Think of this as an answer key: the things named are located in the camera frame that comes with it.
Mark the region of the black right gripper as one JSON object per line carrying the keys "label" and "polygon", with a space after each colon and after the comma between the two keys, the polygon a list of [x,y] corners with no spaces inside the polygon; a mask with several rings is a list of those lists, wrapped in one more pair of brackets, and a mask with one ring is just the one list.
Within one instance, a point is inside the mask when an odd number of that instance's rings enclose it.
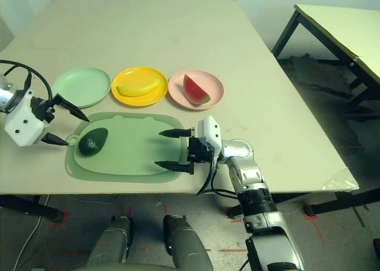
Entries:
{"label": "black right gripper", "polygon": [[160,167],[170,171],[184,172],[193,175],[195,163],[209,163],[210,171],[213,172],[215,149],[208,145],[202,144],[202,142],[198,138],[193,137],[195,135],[195,131],[193,128],[174,128],[170,130],[164,130],[159,132],[159,135],[170,138],[189,137],[187,155],[187,161],[189,163],[181,164],[179,162],[174,161],[156,161],[156,165],[159,165]]}

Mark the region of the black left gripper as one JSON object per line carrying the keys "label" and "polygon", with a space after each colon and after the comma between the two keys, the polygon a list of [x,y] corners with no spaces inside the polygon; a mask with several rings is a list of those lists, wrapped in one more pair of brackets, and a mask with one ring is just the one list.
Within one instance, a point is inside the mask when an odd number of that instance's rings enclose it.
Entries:
{"label": "black left gripper", "polygon": [[[67,109],[71,115],[77,117],[78,119],[89,122],[89,119],[80,108],[64,99],[60,94],[56,94],[51,100],[44,100],[39,97],[32,97],[30,103],[31,111],[34,114],[34,116],[40,121],[46,121],[47,123],[52,122],[55,118],[55,109],[53,108],[55,105],[59,105]],[[69,145],[67,141],[52,133],[44,134],[40,141],[56,146]]]}

